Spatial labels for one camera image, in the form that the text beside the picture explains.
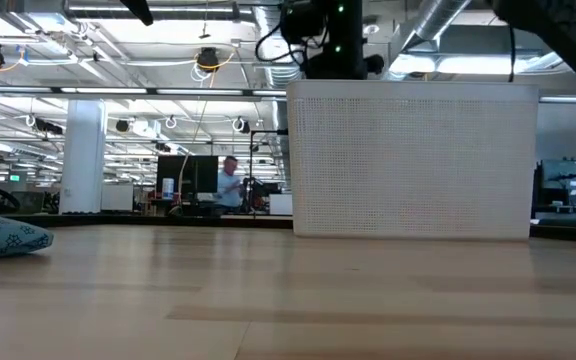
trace ceiling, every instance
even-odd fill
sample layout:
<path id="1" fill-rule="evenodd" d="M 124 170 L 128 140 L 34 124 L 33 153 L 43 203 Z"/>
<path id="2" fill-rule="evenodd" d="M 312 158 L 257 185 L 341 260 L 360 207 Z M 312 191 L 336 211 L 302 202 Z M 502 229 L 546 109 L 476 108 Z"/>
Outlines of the ceiling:
<path id="1" fill-rule="evenodd" d="M 40 1 L 26 1 L 28 8 Z M 71 1 L 70 5 L 116 6 L 116 1 Z M 146 27 L 136 19 L 69 18 L 67 12 L 47 8 L 34 10 L 22 21 L 10 14 L 0 13 L 0 43 L 5 56 L 0 72 L 0 85 L 49 86 L 49 87 L 176 87 L 176 88 L 268 88 L 267 63 L 255 58 L 255 44 L 264 35 L 255 23 L 248 21 L 203 21 L 205 3 L 194 7 L 197 20 L 161 20 Z M 228 7 L 232 3 L 209 1 L 210 8 Z M 268 1 L 240 2 L 244 15 L 250 6 L 268 5 Z M 367 0 L 364 14 L 372 15 L 371 21 L 379 31 L 368 37 L 365 54 L 379 54 L 392 62 L 390 41 L 397 26 L 412 21 L 417 16 L 420 1 Z M 184 5 L 184 1 L 175 1 Z M 186 5 L 197 5 L 197 1 Z M 485 1 L 473 1 L 453 22 L 472 29 L 505 25 L 496 19 L 485 6 Z M 457 32 L 450 35 L 456 44 Z M 528 39 L 539 57 L 548 52 L 538 39 Z M 478 53 L 472 42 L 473 54 Z M 208 77 L 196 71 L 195 56 L 203 47 L 214 47 L 222 63 L 220 69 Z M 434 81 L 504 81 L 507 75 L 428 74 L 424 80 Z M 543 76 L 517 76 L 518 82 L 536 83 L 544 93 L 576 94 L 576 75 L 569 69 Z M 119 132 L 120 120 L 157 121 L 161 131 L 157 140 L 162 143 L 178 141 L 173 152 L 185 154 L 235 154 L 244 158 L 248 154 L 250 136 L 234 130 L 233 121 L 241 118 L 253 129 L 276 130 L 276 114 L 272 101 L 203 101 L 198 99 L 136 99 L 130 96 L 113 96 L 103 99 L 109 114 L 106 149 L 106 180 L 152 183 L 156 172 L 153 158 L 159 154 L 152 139 L 140 137 L 132 131 Z M 67 98 L 41 96 L 9 96 L 0 94 L 0 176 L 4 172 L 24 170 L 32 175 L 31 181 L 44 185 L 58 182 L 63 157 L 63 136 L 38 131 L 30 116 L 67 128 Z M 268 181 L 285 180 L 281 161 L 281 142 L 270 136 L 263 140 L 255 153 L 254 172 Z"/>

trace black monitor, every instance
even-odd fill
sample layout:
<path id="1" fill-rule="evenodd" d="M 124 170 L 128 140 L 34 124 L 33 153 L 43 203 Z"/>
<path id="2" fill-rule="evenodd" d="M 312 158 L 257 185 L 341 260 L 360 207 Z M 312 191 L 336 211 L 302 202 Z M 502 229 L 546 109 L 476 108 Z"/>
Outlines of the black monitor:
<path id="1" fill-rule="evenodd" d="M 165 178 L 175 181 L 174 192 L 179 188 L 179 172 L 184 163 L 185 155 L 166 155 L 157 158 L 157 192 L 162 192 L 162 182 Z M 219 157 L 189 156 L 182 176 L 183 194 L 216 193 Z"/>

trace orange cable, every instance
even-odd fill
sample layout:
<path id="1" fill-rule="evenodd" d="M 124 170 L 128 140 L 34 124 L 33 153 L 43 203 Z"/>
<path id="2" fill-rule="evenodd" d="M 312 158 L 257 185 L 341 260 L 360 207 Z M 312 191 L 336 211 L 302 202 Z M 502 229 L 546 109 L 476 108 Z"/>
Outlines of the orange cable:
<path id="1" fill-rule="evenodd" d="M 21 64 L 21 60 L 23 60 L 23 59 L 24 59 L 24 52 L 22 51 L 21 56 L 19 57 L 19 61 L 17 61 L 14 65 L 12 65 L 10 67 L 7 67 L 5 69 L 0 69 L 0 72 L 10 71 L 10 70 L 16 68 L 17 65 Z"/>
<path id="2" fill-rule="evenodd" d="M 221 66 L 228 64 L 234 55 L 235 55 L 235 53 L 231 53 L 226 61 L 222 62 L 221 64 L 212 65 L 212 66 L 203 66 L 203 65 L 199 64 L 197 62 L 197 55 L 195 55 L 195 62 L 197 63 L 197 66 L 199 66 L 199 68 L 201 68 L 201 69 L 209 69 L 209 70 L 210 69 L 216 69 L 218 67 L 221 67 Z"/>

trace white perforated panel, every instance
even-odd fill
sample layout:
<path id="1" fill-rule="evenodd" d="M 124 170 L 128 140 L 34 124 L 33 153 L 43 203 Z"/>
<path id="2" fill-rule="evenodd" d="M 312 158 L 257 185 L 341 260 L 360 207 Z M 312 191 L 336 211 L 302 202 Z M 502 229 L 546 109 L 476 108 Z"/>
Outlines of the white perforated panel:
<path id="1" fill-rule="evenodd" d="M 288 102 L 297 235 L 528 236 L 536 88 L 306 80 Z"/>

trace white pillar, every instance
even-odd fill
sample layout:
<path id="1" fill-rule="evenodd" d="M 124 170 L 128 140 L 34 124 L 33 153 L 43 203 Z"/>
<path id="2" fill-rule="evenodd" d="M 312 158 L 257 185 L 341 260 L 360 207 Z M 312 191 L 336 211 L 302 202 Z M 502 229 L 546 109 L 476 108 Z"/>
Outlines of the white pillar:
<path id="1" fill-rule="evenodd" d="M 101 100 L 70 100 L 59 213 L 101 211 L 108 116 Z"/>

